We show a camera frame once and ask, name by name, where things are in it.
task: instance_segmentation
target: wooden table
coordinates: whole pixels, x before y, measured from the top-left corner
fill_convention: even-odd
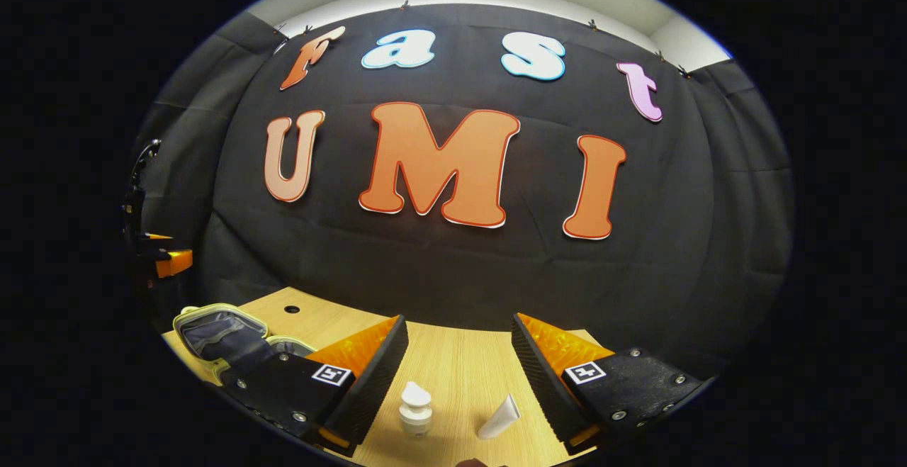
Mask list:
[[[298,306],[301,311],[287,313],[284,308],[288,305]],[[292,288],[240,308],[265,321],[270,334],[295,337],[316,349],[388,319]],[[509,332],[454,329],[409,321],[406,325],[409,334],[406,355],[366,440],[356,448],[354,463],[368,467],[454,467],[458,461],[479,458],[489,467],[532,467],[554,465],[579,456],[567,455],[563,444],[554,436],[522,373]],[[584,330],[571,332],[596,342]],[[166,332],[163,337],[199,378],[216,383],[188,353],[175,332]],[[421,438],[405,434],[400,424],[400,395],[409,381],[418,383],[432,395],[432,429]],[[521,419],[498,437],[480,440],[476,432],[508,393],[516,400]]]

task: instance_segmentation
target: black fabric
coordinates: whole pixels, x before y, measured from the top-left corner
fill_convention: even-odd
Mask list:
[[[278,91],[299,47],[338,26],[346,32],[308,76]],[[376,40],[412,28],[437,36],[431,62],[361,66]],[[271,33],[255,29],[250,38]],[[501,39],[516,30],[561,41],[563,77],[540,82],[503,69]],[[610,349],[646,348],[707,378],[742,347],[780,286],[793,228],[787,154],[767,107],[733,61],[683,79],[670,63],[608,33],[484,5],[349,18],[293,38],[273,57],[256,56],[255,64],[262,58],[260,69],[250,61],[242,71],[211,77],[218,89],[236,87],[231,76],[244,83],[255,74],[235,112],[194,118],[195,109],[176,114],[158,104],[150,119],[155,127],[148,131],[164,130],[168,138],[156,176],[145,181],[146,223],[194,241],[198,303],[239,305],[294,286],[382,315],[499,331],[519,311],[584,328]],[[658,124],[634,108],[620,62],[640,64],[657,83],[653,101],[664,113]],[[173,83],[179,85],[176,77]],[[208,87],[205,81],[202,89]],[[371,111],[390,101],[421,105],[439,143],[474,109],[518,117],[522,128],[503,171],[503,227],[444,220],[441,204],[453,185],[425,216],[415,214],[402,179],[401,212],[360,208],[376,149]],[[307,192],[295,203],[278,201],[264,184],[266,125],[314,109],[327,118],[317,129]],[[626,150],[609,213],[612,234],[602,241],[561,231],[580,191],[576,141],[583,134]],[[285,174],[296,140],[294,128],[284,142]]]

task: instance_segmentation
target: lotion tube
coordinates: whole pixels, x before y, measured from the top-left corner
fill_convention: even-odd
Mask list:
[[[519,409],[516,408],[516,402],[513,400],[513,395],[508,395],[505,401],[501,403],[501,406],[498,407],[498,410],[495,411],[492,418],[479,429],[479,438],[483,441],[493,439],[518,419]]]

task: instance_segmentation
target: white wall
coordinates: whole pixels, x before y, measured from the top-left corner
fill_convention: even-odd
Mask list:
[[[712,37],[680,15],[655,31],[651,40],[661,49],[665,60],[680,64],[687,72],[729,58]]]
[[[405,0],[337,0],[327,5],[318,6],[310,11],[303,12],[286,21],[281,32],[288,37],[301,34],[305,25],[318,28],[324,24],[340,21],[344,18],[362,15],[369,12],[384,11],[385,9],[399,8]],[[647,35],[621,22],[615,21],[600,12],[584,8],[565,0],[409,0],[410,5],[434,5],[443,3],[468,3],[496,6],[513,6],[513,8],[530,9],[547,13],[561,18],[569,18],[586,24],[590,19],[595,19],[595,25],[612,35],[631,41],[639,47],[653,53],[658,53],[658,46]]]

